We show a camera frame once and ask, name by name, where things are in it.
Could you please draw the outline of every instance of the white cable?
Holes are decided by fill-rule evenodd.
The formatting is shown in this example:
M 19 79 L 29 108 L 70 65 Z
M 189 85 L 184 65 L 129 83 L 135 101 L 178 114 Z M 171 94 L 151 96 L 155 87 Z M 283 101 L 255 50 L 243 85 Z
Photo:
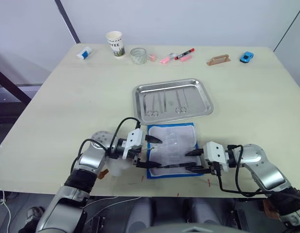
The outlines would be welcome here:
M 118 197 L 119 197 L 119 196 L 117 196 L 117 197 L 112 197 L 112 198 L 104 198 L 104 199 L 95 200 L 95 201 L 93 201 L 93 202 L 91 202 L 91 203 L 89 203 L 89 204 L 85 205 L 85 207 L 84 207 L 84 208 L 86 208 L 86 207 L 90 206 L 91 204 L 94 204 L 94 203 L 96 203 L 96 202 L 99 202 L 99 201 L 101 201 L 101 200 L 116 199 L 116 198 L 118 198 Z
M 7 224 L 7 233 L 9 233 L 9 225 L 10 225 L 10 220 L 12 218 L 12 215 L 10 213 L 10 209 L 8 208 L 8 206 L 6 205 L 6 202 L 5 202 L 5 192 L 2 190 L 3 192 L 3 205 L 6 207 L 7 211 L 8 211 L 8 215 L 9 215 L 9 220 L 8 220 L 8 224 Z
M 90 219 L 88 219 L 88 221 L 87 221 L 85 224 L 89 223 L 90 220 L 91 220 L 93 217 L 95 217 L 96 215 L 99 215 L 103 210 L 105 210 L 105 209 L 107 209 L 107 208 L 109 208 L 109 207 L 111 207 L 111 206 L 113 206 L 113 205 L 121 204 L 121 203 L 124 203 L 124 202 L 127 202 L 127 201 L 131 201 L 131 200 L 137 200 L 137 199 L 140 199 L 140 198 L 142 198 L 142 197 L 133 198 L 133 199 L 128 199 L 128 200 L 123 200 L 123 201 L 120 201 L 120 202 L 117 202 L 117 203 L 108 205 L 107 207 L 105 207 L 105 208 L 103 208 L 102 210 L 100 210 L 98 213 L 94 214 L 94 216 L 92 216 Z

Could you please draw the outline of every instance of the metal tray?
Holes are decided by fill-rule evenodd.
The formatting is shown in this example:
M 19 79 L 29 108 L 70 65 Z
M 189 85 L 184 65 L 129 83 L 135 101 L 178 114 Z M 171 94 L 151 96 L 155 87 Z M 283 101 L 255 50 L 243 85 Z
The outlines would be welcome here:
M 143 125 L 209 115 L 213 105 L 199 80 L 140 85 L 133 90 L 135 117 Z

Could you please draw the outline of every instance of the wooden table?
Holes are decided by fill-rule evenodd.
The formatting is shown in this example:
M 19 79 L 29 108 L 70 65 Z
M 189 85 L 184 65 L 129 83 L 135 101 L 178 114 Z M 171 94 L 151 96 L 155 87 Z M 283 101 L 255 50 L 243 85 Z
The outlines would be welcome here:
M 93 48 L 86 60 L 76 54 Z M 214 106 L 209 116 L 177 121 L 193 122 L 200 146 L 257 144 L 300 189 L 300 89 L 269 48 L 195 47 L 193 58 L 135 65 L 126 55 L 115 58 L 108 45 L 74 45 L 51 73 L 0 146 L 0 189 L 54 194 L 65 182 L 81 142 L 96 131 L 114 132 L 125 117 L 133 116 L 132 90 L 139 84 L 199 79 Z M 192 47 L 142 46 L 158 60 Z M 244 51 L 253 52 L 248 64 L 239 62 Z M 229 54 L 231 62 L 208 66 L 210 58 Z M 123 125 L 120 137 L 134 127 Z M 223 186 L 235 189 L 235 170 L 223 174 Z M 257 188 L 242 168 L 243 190 Z M 240 197 L 221 192 L 212 175 L 146 179 L 146 171 L 132 167 L 120 177 L 98 180 L 91 195 Z

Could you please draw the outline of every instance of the blue toy car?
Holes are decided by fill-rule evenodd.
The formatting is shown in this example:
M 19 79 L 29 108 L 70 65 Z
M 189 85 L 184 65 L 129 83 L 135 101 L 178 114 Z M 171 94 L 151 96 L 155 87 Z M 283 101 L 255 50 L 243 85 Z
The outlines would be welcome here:
M 241 59 L 239 59 L 242 63 L 248 63 L 251 58 L 253 58 L 252 52 L 245 52 L 243 56 L 241 56 Z

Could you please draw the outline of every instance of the red marker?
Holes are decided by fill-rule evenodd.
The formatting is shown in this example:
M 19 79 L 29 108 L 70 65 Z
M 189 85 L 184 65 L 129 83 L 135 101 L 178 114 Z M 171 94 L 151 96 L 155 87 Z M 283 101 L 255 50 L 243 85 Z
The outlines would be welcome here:
M 194 50 L 195 50 L 195 49 L 192 48 L 192 49 L 190 49 L 189 51 L 186 51 L 186 52 L 184 52 L 183 54 L 178 55 L 177 57 L 175 57 L 175 60 L 178 60 L 179 58 L 181 58 L 181 57 L 183 57 L 183 56 L 185 56 L 185 55 L 187 55 L 187 54 L 193 52 Z

